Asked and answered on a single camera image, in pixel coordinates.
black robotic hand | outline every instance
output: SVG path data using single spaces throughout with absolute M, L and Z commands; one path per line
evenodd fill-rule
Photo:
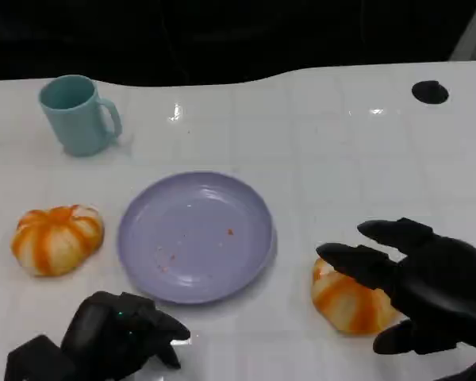
M 81 303 L 60 348 L 39 336 L 12 351 L 5 380 L 120 380 L 152 356 L 180 368 L 170 343 L 189 338 L 189 330 L 157 310 L 152 300 L 99 291 Z
M 180 368 L 170 343 L 189 337 L 189 330 L 152 300 L 99 291 L 81 304 L 60 348 L 88 379 L 123 379 L 152 356 Z
M 358 231 L 407 255 L 395 263 L 362 245 L 317 248 L 337 271 L 365 287 L 383 289 L 392 306 L 410 319 L 380 333 L 376 353 L 426 354 L 453 349 L 459 342 L 476 347 L 476 248 L 407 218 L 367 221 Z M 443 380 L 476 381 L 476 364 Z

tile grid pattern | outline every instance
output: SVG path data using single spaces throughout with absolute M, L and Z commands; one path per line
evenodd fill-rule
M 410 87 L 423 79 L 440 80 L 450 101 L 414 100 Z M 471 348 L 392 359 L 374 355 L 370 338 L 340 337 L 311 305 L 309 274 L 320 242 L 377 248 L 355 230 L 371 217 L 412 217 L 476 244 L 476 63 L 310 69 L 217 87 L 101 83 L 125 136 L 86 160 L 61 154 L 36 105 L 43 82 L 0 83 L 0 377 L 16 345 L 40 332 L 60 342 L 88 294 L 134 291 L 114 247 L 119 219 L 150 183 L 193 170 L 252 185 L 274 215 L 278 255 L 228 301 L 160 302 L 193 330 L 193 344 L 177 348 L 181 372 L 154 361 L 132 379 L 407 381 L 472 362 Z M 73 202 L 102 212 L 102 250 L 63 279 L 30 279 L 9 253 L 14 222 L 27 209 Z

teal mug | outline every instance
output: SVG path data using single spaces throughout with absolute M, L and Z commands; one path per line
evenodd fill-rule
M 121 134 L 117 107 L 100 98 L 92 80 L 82 75 L 53 79 L 40 91 L 39 102 L 58 141 L 69 155 L 93 155 Z M 102 106 L 111 114 L 112 133 L 106 128 Z

dark background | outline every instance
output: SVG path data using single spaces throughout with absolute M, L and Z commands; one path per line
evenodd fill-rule
M 0 79 L 235 83 L 303 67 L 447 60 L 476 1 L 2 0 Z

toy pumpkin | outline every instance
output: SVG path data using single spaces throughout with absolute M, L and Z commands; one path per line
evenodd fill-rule
M 312 301 L 337 330 L 350 335 L 379 333 L 398 314 L 384 291 L 362 286 L 322 259 L 313 266 Z
M 102 244 L 97 210 L 80 205 L 30 210 L 17 224 L 10 247 L 32 275 L 57 276 L 78 267 Z

